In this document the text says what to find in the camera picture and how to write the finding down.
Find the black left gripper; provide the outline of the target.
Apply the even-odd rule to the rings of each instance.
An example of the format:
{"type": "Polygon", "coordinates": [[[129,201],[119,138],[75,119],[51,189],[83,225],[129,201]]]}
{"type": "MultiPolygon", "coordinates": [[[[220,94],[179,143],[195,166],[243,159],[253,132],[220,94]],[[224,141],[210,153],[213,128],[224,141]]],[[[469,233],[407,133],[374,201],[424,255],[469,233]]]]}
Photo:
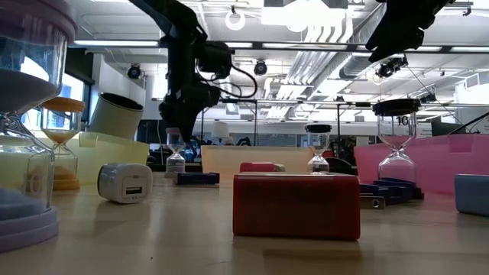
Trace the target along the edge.
{"type": "Polygon", "coordinates": [[[203,82],[169,87],[159,105],[165,131],[189,142],[199,113],[219,103],[221,89],[203,82]]]}

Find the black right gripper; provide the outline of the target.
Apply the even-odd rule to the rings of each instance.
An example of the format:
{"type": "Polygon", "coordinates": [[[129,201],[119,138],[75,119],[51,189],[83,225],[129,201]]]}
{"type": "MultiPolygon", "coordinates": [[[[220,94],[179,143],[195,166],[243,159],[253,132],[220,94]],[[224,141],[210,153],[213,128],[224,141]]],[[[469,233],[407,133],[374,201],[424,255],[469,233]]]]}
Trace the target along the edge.
{"type": "Polygon", "coordinates": [[[436,14],[452,0],[377,0],[384,3],[387,10],[370,36],[365,47],[372,50],[368,60],[375,63],[391,55],[402,53],[408,49],[419,48],[424,39],[422,29],[429,28],[436,14]],[[389,25],[407,25],[415,28],[402,27],[396,30],[389,25]]]}

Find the lilac-capped hourglass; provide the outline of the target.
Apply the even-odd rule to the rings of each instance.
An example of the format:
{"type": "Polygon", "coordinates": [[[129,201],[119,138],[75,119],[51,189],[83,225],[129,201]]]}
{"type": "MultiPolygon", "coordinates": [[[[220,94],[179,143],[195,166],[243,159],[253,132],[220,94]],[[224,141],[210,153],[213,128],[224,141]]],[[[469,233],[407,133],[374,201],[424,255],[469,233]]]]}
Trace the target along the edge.
{"type": "Polygon", "coordinates": [[[60,94],[76,31],[66,0],[0,0],[0,253],[58,233],[55,155],[21,116],[60,94]]]}
{"type": "Polygon", "coordinates": [[[175,177],[178,173],[185,172],[186,160],[181,155],[186,143],[183,140],[179,128],[167,128],[167,147],[171,155],[166,159],[166,177],[175,177]]]}

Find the blue digital clock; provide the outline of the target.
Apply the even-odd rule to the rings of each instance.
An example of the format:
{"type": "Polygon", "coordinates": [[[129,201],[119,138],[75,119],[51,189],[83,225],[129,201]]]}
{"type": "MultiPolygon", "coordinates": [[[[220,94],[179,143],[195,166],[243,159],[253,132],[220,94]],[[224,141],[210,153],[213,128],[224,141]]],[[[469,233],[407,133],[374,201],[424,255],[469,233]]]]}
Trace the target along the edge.
{"type": "Polygon", "coordinates": [[[173,177],[173,183],[179,186],[215,186],[219,182],[219,173],[177,173],[173,177]]]}
{"type": "Polygon", "coordinates": [[[396,205],[412,200],[424,200],[425,196],[419,187],[413,185],[373,185],[361,184],[360,194],[363,197],[371,197],[385,205],[396,205]]]}

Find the black-capped hourglass blue sand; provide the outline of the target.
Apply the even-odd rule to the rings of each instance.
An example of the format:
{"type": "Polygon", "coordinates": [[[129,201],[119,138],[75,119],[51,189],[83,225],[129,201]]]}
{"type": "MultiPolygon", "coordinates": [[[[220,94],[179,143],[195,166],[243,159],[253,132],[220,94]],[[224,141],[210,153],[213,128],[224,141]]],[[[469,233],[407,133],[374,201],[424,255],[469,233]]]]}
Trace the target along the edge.
{"type": "Polygon", "coordinates": [[[379,163],[379,180],[416,183],[416,165],[406,154],[406,147],[417,136],[418,99],[393,99],[378,102],[372,109],[377,116],[377,136],[390,153],[379,163]]]}

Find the white cube wall charger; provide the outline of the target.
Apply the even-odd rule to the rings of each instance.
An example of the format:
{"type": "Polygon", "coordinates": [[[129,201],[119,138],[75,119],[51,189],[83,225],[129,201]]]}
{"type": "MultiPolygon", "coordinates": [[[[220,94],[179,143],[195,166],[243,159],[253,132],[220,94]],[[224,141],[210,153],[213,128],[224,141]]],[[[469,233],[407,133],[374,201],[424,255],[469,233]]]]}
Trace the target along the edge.
{"type": "Polygon", "coordinates": [[[152,170],[139,163],[104,164],[97,179],[99,195],[121,204],[143,202],[150,197],[152,187],[152,170]]]}

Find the small red wall charger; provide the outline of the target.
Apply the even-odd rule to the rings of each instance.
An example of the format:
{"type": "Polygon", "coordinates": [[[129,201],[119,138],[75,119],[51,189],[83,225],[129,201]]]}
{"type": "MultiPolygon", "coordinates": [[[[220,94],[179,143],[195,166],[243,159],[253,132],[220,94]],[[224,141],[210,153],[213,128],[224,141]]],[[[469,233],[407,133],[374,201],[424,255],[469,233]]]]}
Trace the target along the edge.
{"type": "Polygon", "coordinates": [[[275,165],[271,162],[244,162],[240,165],[240,172],[268,173],[275,172],[275,165]]]}

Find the black-capped hourglass green sand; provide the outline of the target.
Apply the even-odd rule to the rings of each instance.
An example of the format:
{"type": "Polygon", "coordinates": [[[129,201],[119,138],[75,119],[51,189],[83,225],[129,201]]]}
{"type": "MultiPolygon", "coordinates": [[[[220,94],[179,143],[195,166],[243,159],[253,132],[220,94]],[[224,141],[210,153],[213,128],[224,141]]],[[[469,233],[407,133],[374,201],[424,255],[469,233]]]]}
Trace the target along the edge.
{"type": "Polygon", "coordinates": [[[329,133],[331,125],[308,124],[305,126],[307,133],[307,145],[313,157],[308,162],[308,171],[311,174],[324,174],[329,172],[329,163],[323,154],[329,148],[329,133]]]}

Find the orange-capped hourglass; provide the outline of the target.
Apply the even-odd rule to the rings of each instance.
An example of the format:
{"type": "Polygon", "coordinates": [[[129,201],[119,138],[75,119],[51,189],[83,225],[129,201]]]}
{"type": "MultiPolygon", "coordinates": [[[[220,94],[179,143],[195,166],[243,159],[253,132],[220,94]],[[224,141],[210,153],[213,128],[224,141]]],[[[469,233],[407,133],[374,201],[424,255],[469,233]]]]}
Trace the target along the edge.
{"type": "Polygon", "coordinates": [[[75,99],[56,97],[41,104],[40,129],[53,142],[53,191],[80,188],[77,178],[78,157],[69,149],[68,142],[81,130],[85,103],[75,99]]]}

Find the black office chair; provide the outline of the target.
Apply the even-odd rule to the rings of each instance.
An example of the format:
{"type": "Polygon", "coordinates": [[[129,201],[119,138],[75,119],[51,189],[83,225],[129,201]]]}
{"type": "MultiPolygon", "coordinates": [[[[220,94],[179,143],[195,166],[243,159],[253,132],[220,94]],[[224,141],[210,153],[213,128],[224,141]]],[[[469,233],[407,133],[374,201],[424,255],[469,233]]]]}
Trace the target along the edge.
{"type": "Polygon", "coordinates": [[[348,175],[358,175],[358,170],[346,160],[337,157],[327,157],[326,161],[329,164],[330,173],[342,173],[348,175]]]}

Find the black monitor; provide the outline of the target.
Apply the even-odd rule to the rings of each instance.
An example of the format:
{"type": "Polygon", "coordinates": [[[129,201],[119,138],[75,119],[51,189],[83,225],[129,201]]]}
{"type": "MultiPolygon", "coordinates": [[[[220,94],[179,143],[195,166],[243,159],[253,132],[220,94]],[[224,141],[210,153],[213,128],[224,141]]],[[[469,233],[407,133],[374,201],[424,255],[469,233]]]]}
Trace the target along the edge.
{"type": "Polygon", "coordinates": [[[432,122],[432,136],[443,136],[448,134],[466,134],[466,128],[461,125],[445,123],[440,121],[432,122]]]}
{"type": "Polygon", "coordinates": [[[162,120],[140,120],[136,140],[147,144],[165,144],[167,133],[162,120]]]}

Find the white lamp shade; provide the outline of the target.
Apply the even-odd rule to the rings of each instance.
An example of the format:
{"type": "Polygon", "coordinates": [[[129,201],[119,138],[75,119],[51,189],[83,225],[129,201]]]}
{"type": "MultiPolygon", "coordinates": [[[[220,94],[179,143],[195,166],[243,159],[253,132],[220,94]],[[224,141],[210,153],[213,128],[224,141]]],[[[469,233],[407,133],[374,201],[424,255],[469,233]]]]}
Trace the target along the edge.
{"type": "Polygon", "coordinates": [[[228,124],[223,121],[215,121],[212,125],[212,138],[228,138],[230,136],[228,124]]]}

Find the orange plastic bin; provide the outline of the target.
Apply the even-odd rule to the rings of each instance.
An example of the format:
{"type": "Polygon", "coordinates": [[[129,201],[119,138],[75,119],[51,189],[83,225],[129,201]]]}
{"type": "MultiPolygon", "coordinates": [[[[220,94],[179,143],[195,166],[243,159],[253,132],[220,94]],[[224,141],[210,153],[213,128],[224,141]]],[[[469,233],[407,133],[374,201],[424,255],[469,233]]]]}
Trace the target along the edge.
{"type": "Polygon", "coordinates": [[[214,146],[202,147],[202,170],[219,173],[219,185],[232,187],[235,174],[240,173],[241,163],[278,163],[287,173],[306,173],[313,153],[308,147],[249,147],[214,146]]]}

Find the white cup black rim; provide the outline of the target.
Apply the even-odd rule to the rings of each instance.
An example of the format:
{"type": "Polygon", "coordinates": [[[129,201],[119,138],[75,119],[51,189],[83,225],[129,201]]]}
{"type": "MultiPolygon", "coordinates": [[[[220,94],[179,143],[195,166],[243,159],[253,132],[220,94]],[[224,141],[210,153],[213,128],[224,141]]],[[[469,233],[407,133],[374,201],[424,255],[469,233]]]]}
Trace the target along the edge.
{"type": "Polygon", "coordinates": [[[89,131],[133,140],[144,106],[121,95],[104,92],[99,96],[89,131]]]}

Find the yellow plastic bin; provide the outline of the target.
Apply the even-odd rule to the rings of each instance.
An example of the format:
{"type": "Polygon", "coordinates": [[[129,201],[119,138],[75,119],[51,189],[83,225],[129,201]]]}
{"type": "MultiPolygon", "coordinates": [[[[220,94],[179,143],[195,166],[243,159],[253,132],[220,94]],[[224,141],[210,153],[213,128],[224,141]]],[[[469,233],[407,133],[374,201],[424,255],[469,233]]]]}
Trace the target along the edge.
{"type": "Polygon", "coordinates": [[[107,163],[145,165],[150,149],[146,143],[84,131],[66,145],[78,157],[77,177],[81,186],[95,185],[100,168],[107,163]]]}

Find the pink plastic bin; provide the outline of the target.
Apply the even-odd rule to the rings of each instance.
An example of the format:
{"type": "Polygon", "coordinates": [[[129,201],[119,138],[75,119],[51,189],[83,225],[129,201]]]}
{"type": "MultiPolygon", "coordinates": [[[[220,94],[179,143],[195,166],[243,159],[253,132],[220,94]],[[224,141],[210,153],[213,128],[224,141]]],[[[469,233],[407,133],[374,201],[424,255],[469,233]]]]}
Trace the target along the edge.
{"type": "MultiPolygon", "coordinates": [[[[379,163],[390,153],[384,144],[355,147],[362,183],[377,179],[379,163]]],[[[489,134],[450,134],[411,140],[405,153],[416,164],[416,185],[428,193],[454,194],[456,174],[489,175],[489,134]]]]}

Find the silver ventilation duct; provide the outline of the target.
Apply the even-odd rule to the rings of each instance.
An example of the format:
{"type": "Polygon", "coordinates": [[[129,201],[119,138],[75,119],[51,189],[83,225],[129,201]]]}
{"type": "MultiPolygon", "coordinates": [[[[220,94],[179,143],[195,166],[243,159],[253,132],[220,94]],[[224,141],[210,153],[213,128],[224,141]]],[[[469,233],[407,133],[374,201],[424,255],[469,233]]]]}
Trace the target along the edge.
{"type": "MultiPolygon", "coordinates": [[[[385,4],[378,4],[377,7],[354,29],[353,35],[348,42],[365,45],[379,25],[385,11],[385,4]]],[[[340,78],[358,78],[371,66],[372,62],[369,60],[370,56],[370,51],[347,53],[345,64],[342,65],[339,70],[340,78]]]]}

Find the black background workbench frame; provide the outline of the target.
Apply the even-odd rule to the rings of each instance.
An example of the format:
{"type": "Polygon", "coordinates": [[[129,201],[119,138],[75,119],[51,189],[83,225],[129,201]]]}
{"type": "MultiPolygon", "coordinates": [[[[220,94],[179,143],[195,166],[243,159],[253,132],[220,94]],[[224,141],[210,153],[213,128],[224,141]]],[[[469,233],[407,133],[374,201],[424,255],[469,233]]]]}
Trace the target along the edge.
{"type": "Polygon", "coordinates": [[[223,123],[229,134],[250,138],[252,145],[264,145],[261,134],[304,134],[300,125],[327,124],[334,134],[375,135],[374,130],[343,130],[343,124],[354,124],[357,116],[363,116],[361,125],[372,125],[373,102],[302,101],[268,99],[221,99],[217,106],[199,111],[193,122],[191,135],[204,138],[214,130],[215,123],[223,123]]]}

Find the black ceiling light rail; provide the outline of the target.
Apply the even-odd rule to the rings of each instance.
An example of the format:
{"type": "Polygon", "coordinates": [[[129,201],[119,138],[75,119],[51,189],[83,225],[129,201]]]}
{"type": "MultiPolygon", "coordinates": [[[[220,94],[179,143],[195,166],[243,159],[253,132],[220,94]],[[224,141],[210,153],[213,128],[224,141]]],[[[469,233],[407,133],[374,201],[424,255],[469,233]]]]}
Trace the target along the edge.
{"type": "MultiPolygon", "coordinates": [[[[306,42],[239,42],[227,41],[225,44],[234,50],[283,50],[283,51],[325,51],[370,53],[363,44],[352,43],[306,43],[306,42]]],[[[135,48],[156,49],[167,48],[164,42],[158,40],[75,40],[72,48],[135,48]]],[[[408,49],[407,53],[426,54],[489,54],[489,45],[429,45],[417,49],[408,49]]]]}

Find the large red wall charger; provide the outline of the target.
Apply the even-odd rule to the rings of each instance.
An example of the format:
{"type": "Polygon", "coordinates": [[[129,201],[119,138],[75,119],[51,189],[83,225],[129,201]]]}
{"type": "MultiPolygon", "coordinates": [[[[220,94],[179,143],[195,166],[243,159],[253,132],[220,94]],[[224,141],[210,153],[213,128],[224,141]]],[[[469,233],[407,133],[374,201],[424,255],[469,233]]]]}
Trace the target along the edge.
{"type": "Polygon", "coordinates": [[[358,240],[361,185],[347,174],[240,173],[233,179],[232,232],[358,240]]]}

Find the lavender wall charger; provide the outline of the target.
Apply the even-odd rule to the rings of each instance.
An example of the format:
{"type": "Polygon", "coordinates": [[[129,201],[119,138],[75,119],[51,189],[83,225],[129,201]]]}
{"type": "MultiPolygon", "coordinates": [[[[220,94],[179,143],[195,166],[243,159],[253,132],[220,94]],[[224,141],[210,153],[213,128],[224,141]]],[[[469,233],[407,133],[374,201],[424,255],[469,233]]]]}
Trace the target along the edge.
{"type": "Polygon", "coordinates": [[[489,217],[489,175],[456,174],[454,190],[458,212],[489,217]]]}

